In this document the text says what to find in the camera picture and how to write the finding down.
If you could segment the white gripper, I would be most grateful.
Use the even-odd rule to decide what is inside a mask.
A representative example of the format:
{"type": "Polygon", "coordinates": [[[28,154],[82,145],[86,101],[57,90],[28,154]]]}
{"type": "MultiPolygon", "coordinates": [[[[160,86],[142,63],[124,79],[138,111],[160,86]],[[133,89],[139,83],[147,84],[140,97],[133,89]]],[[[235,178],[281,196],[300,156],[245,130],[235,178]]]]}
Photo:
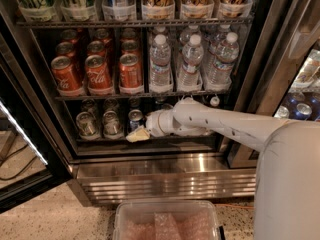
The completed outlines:
{"type": "Polygon", "coordinates": [[[146,119],[146,128],[144,126],[139,126],[133,132],[129,133],[126,136],[126,139],[129,142],[134,143],[138,141],[149,140],[150,134],[153,137],[161,137],[162,132],[159,128],[158,118],[159,118],[159,114],[157,112],[152,112],[148,114],[146,119]]]}

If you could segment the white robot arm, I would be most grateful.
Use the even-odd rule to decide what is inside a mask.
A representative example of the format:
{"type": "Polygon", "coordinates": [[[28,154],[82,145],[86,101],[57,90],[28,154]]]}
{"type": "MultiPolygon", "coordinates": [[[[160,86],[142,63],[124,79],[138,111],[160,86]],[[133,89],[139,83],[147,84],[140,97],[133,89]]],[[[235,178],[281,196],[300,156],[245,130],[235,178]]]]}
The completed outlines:
{"type": "Polygon", "coordinates": [[[187,97],[147,116],[130,142],[212,130],[259,152],[254,240],[320,240],[320,123],[207,107],[187,97]]]}

